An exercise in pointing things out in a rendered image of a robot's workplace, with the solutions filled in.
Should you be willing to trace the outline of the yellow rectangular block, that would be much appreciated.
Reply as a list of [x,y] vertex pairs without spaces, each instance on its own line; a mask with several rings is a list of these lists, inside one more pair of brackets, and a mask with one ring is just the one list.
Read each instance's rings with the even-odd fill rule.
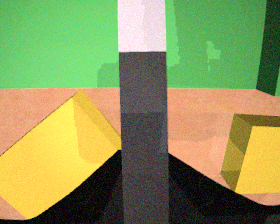
[[235,193],[280,192],[280,116],[234,113],[220,174]]
[[39,216],[117,149],[120,134],[80,89],[0,154],[0,196],[22,216]]

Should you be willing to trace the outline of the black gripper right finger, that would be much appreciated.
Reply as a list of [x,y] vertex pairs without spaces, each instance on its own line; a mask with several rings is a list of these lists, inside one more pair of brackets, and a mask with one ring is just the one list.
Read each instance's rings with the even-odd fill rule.
[[280,224],[280,204],[251,201],[170,153],[169,209],[169,224]]

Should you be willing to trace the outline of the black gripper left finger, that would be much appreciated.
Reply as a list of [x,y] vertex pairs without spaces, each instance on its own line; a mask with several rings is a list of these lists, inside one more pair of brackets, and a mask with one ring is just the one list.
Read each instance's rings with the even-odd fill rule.
[[39,216],[0,224],[124,224],[121,149]]

